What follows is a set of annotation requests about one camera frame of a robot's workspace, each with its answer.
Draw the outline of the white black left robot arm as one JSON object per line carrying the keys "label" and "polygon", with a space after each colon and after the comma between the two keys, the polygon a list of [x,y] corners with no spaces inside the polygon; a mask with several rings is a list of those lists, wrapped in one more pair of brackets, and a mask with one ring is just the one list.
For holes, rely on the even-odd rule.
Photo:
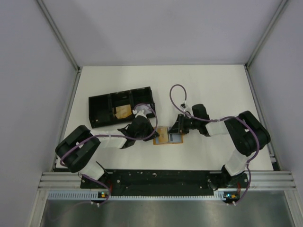
{"label": "white black left robot arm", "polygon": [[78,126],[55,148],[60,164],[72,173],[79,173],[91,178],[96,187],[107,183],[104,168],[93,160],[98,148],[125,149],[133,146],[136,141],[150,141],[159,134],[151,122],[143,117],[136,117],[131,124],[113,131],[94,133],[85,125]]}

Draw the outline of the orange card in tray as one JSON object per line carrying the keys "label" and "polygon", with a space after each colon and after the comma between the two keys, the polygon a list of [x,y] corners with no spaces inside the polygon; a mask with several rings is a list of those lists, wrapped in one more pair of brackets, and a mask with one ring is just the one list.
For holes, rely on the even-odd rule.
{"label": "orange card in tray", "polygon": [[131,105],[122,105],[116,107],[115,117],[117,119],[124,119],[132,115]]}

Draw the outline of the yellow leather card holder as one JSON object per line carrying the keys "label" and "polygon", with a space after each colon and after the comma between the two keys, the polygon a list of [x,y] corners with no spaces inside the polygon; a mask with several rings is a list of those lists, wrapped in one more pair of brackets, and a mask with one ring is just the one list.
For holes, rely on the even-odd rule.
{"label": "yellow leather card holder", "polygon": [[159,133],[159,137],[153,139],[153,144],[154,145],[175,144],[175,143],[169,143],[169,133],[168,133],[169,129],[170,127],[166,127],[166,126],[158,127],[157,132]]}

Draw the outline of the black three-compartment tray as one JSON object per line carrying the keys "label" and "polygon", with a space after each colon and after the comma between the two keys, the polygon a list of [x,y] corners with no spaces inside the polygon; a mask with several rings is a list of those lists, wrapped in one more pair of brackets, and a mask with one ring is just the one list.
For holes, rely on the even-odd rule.
{"label": "black three-compartment tray", "polygon": [[[155,110],[155,102],[150,87],[131,89],[121,92],[109,93],[89,97],[89,122],[92,128],[99,128],[124,122],[131,122],[134,114],[124,119],[115,117],[116,107],[131,105],[136,109],[139,105],[150,105]],[[155,117],[154,113],[147,115],[147,118]]]}

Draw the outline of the aluminium front frame rail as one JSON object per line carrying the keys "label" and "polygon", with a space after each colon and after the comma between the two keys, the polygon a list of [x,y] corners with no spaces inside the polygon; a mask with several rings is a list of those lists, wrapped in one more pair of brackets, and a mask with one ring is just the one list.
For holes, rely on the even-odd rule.
{"label": "aluminium front frame rail", "polygon": [[[251,171],[250,190],[252,191],[288,191],[296,185],[290,171]],[[42,173],[38,188],[41,190],[77,190],[82,179],[78,174],[68,172]]]}

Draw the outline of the aluminium frame post left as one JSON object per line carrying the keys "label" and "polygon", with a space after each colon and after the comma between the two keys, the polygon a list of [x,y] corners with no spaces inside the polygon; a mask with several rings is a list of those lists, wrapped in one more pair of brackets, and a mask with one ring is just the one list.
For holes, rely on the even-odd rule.
{"label": "aluminium frame post left", "polygon": [[46,19],[54,37],[56,38],[59,46],[61,47],[64,55],[66,56],[69,63],[72,65],[72,67],[78,72],[80,71],[80,66],[76,62],[72,52],[70,51],[63,35],[61,34],[58,26],[56,25],[52,15],[50,14],[45,2],[43,0],[35,0],[35,3],[37,4],[38,8],[40,9],[41,13],[43,14],[44,18]]}

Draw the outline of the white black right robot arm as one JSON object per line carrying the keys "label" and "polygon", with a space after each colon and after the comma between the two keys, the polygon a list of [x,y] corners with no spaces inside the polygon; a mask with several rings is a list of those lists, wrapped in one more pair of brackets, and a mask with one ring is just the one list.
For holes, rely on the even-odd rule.
{"label": "white black right robot arm", "polygon": [[198,130],[206,137],[228,134],[235,150],[227,163],[222,166],[220,175],[211,177],[208,182],[214,190],[234,186],[243,176],[245,168],[253,157],[257,155],[257,151],[271,141],[268,131],[250,111],[217,121],[210,120],[203,104],[192,106],[192,113],[193,115],[189,112],[179,114],[169,134],[185,135],[190,130]]}

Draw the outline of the aluminium frame post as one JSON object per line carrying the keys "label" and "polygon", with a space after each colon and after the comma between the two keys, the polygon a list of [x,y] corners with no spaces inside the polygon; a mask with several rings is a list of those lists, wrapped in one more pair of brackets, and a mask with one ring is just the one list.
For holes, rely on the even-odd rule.
{"label": "aluminium frame post", "polygon": [[258,54],[262,50],[263,46],[266,44],[268,38],[270,37],[271,33],[273,32],[275,26],[279,22],[280,18],[282,17],[283,13],[287,9],[290,0],[281,0],[276,11],[274,12],[269,24],[267,25],[264,33],[262,34],[261,38],[259,39],[256,47],[252,51],[248,61],[245,63],[245,69],[249,69],[255,59],[257,58]]}
{"label": "aluminium frame post", "polygon": [[72,67],[78,72],[80,71],[80,66],[76,62],[72,52],[70,51],[63,35],[61,34],[58,26],[56,25],[52,15],[50,14],[45,2],[43,0],[35,0],[35,3],[37,4],[38,8],[40,9],[41,13],[43,14],[44,18],[46,19],[54,37],[56,38],[59,46],[61,47],[64,55],[66,56],[69,63],[72,65]]}

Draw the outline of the blue credit card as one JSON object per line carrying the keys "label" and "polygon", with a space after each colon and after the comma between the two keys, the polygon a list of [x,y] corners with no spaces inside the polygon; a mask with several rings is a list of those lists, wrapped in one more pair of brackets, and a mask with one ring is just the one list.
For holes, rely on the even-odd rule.
{"label": "blue credit card", "polygon": [[181,134],[169,134],[169,143],[182,143],[183,137]]}

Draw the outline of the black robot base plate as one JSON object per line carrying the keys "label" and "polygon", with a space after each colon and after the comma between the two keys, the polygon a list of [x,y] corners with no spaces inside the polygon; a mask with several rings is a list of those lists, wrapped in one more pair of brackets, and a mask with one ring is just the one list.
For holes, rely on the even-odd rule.
{"label": "black robot base plate", "polygon": [[243,174],[237,183],[216,190],[209,186],[211,177],[221,171],[206,170],[130,170],[108,169],[100,178],[113,196],[207,196],[218,189],[246,188],[248,175]]}

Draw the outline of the silver card in tray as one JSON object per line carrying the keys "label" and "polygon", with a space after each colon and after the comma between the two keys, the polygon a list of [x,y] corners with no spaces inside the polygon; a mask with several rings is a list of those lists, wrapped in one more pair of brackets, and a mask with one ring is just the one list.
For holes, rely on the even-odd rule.
{"label": "silver card in tray", "polygon": [[148,114],[151,114],[151,106],[150,105],[139,105],[136,108],[137,112],[142,115],[147,117]]}

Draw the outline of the aluminium frame post right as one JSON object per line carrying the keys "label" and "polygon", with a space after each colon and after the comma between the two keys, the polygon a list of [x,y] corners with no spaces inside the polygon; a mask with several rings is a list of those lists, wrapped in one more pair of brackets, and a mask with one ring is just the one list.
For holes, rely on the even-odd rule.
{"label": "aluminium frame post right", "polygon": [[282,17],[283,13],[287,9],[290,0],[281,0],[276,11],[274,12],[269,24],[267,25],[264,33],[262,34],[261,38],[259,39],[256,47],[252,51],[248,61],[245,63],[245,69],[249,69],[255,59],[257,58],[258,54],[262,50],[263,46],[266,44],[268,38],[270,37],[271,33],[273,32],[275,26],[279,22],[280,18]]}

